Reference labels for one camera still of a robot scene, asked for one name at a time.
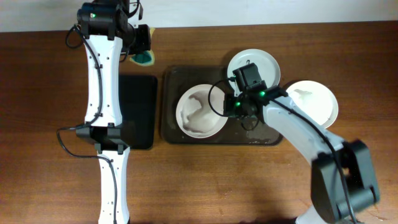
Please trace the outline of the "white plate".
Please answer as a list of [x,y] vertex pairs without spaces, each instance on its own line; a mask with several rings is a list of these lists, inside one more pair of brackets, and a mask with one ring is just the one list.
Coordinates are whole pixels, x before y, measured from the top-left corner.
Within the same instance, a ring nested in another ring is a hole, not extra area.
[[271,54],[259,49],[247,49],[236,54],[229,62],[227,77],[233,77],[233,71],[252,63],[257,67],[259,76],[249,77],[248,85],[257,84],[262,80],[265,81],[267,88],[279,84],[281,77],[279,64]]
[[325,85],[303,80],[291,84],[286,91],[294,103],[323,128],[329,128],[336,121],[338,102]]
[[179,128],[195,139],[208,138],[218,133],[228,118],[217,115],[210,107],[208,93],[212,85],[191,87],[179,99],[175,118]]

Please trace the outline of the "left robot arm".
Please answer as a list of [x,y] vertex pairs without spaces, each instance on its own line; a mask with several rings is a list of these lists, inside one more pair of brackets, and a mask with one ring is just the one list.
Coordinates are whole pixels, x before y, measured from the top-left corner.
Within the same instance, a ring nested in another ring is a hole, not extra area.
[[130,24],[142,19],[139,1],[86,2],[77,12],[74,30],[85,46],[88,61],[88,106],[76,134],[95,147],[101,170],[99,223],[129,223],[126,176],[132,146],[119,102],[119,64],[150,50],[150,28]]

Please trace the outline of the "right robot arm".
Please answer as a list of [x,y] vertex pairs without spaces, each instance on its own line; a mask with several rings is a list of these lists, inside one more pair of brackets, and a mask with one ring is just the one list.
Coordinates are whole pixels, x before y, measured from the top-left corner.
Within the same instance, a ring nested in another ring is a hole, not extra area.
[[267,87],[254,63],[235,69],[230,80],[240,94],[226,96],[224,115],[256,117],[283,135],[311,166],[312,206],[295,223],[357,223],[357,212],[380,201],[365,143],[348,142],[320,126],[285,90]]

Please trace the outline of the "green yellow sponge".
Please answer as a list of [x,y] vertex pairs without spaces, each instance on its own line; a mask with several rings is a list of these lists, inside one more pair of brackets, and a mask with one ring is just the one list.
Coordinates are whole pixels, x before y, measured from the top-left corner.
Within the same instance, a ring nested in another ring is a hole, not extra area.
[[[152,43],[152,33],[154,29],[150,27],[151,43]],[[136,65],[142,67],[149,67],[155,63],[155,56],[152,49],[147,50],[141,54],[129,55],[129,61],[135,63]]]

